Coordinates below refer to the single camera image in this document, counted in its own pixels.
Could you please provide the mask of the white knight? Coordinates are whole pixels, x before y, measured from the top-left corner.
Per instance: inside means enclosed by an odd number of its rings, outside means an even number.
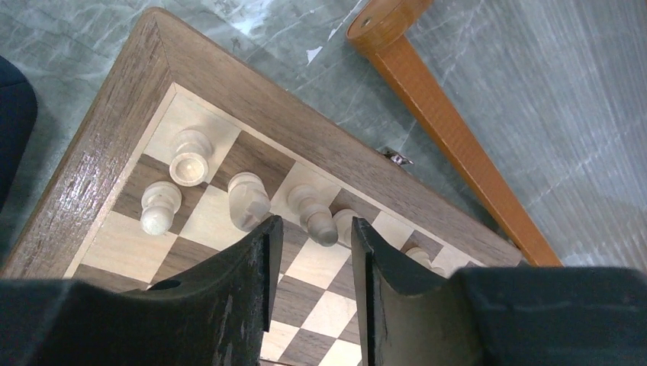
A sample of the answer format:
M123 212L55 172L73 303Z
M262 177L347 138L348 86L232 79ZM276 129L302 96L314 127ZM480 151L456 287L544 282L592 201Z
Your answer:
M244 232L257 227L270 211L271 204L261 178L252 172L237 173L227 186L230 219Z

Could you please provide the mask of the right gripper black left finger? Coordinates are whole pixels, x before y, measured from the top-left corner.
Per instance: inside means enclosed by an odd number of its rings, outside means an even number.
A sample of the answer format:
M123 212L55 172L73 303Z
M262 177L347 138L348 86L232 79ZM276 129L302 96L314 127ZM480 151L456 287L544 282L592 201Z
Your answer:
M3 365L255 365L282 261L272 215L147 290L79 280L1 282Z

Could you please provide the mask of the white bishop chess piece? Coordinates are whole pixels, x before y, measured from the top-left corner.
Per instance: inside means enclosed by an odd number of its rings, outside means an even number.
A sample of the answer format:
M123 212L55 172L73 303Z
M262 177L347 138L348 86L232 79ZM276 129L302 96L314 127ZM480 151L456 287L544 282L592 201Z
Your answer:
M338 231L338 242L340 245L351 246L352 240L352 219L358 214L352 209L342 209L333 215L333 221Z

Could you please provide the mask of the white queen chess piece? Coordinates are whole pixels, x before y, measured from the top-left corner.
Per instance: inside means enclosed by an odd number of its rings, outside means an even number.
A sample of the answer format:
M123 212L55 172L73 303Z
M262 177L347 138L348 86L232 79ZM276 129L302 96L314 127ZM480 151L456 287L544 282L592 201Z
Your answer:
M311 185L297 185L288 193L288 207L296 214L301 228L316 243L333 246L339 232L329 207L324 206L320 192Z

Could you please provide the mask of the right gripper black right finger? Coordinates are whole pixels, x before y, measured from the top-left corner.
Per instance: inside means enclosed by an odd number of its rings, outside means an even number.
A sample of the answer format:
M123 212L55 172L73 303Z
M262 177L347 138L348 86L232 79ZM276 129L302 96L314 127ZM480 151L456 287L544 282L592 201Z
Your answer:
M450 278L352 220L365 365L644 365L646 276L631 268L461 268Z

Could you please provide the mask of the white chess pawn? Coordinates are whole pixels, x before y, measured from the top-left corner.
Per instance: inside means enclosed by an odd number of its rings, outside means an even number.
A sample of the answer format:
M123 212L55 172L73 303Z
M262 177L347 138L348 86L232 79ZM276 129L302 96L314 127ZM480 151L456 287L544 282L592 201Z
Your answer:
M152 236L167 233L182 204L179 188L168 181L156 181L143 192L140 200L142 230Z

